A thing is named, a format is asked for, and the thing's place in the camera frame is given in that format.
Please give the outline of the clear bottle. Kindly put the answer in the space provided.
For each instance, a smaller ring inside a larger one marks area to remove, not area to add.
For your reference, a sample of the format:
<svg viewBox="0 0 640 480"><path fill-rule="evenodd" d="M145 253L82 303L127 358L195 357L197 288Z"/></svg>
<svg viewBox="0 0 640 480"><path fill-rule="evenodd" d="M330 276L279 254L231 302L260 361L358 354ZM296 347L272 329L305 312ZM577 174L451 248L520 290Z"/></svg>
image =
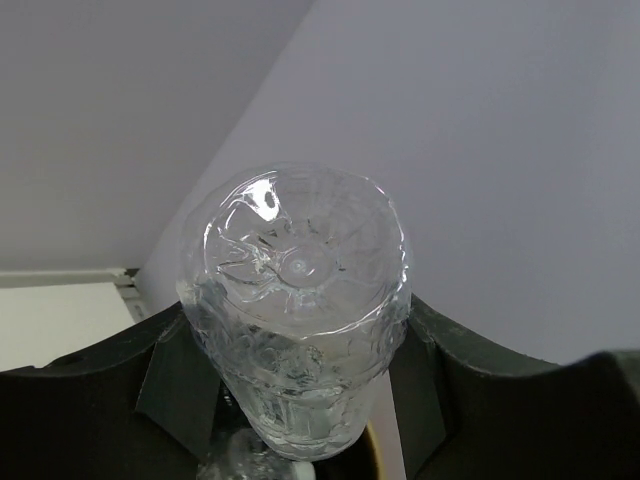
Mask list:
<svg viewBox="0 0 640 480"><path fill-rule="evenodd" d="M353 445L411 309L389 196L323 165L249 169L188 214L178 248L184 314L258 436L294 461Z"/></svg>

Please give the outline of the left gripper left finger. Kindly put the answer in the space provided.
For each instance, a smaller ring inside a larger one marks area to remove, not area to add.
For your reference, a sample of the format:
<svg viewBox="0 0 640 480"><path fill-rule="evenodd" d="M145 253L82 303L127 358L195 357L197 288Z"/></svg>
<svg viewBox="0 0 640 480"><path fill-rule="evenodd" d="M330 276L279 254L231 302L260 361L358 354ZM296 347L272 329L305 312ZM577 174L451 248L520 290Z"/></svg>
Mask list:
<svg viewBox="0 0 640 480"><path fill-rule="evenodd" d="M42 368L1 374L4 479L193 479L220 378L180 304Z"/></svg>

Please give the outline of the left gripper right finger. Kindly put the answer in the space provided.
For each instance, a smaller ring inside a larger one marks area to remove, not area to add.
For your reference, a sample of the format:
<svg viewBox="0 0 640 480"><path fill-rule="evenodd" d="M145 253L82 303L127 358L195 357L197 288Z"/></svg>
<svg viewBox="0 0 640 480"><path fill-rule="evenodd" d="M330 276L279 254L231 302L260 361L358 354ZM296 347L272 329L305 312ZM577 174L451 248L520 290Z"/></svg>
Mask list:
<svg viewBox="0 0 640 480"><path fill-rule="evenodd" d="M567 365L517 353L412 302L390 366L410 479L635 479L639 354Z"/></svg>

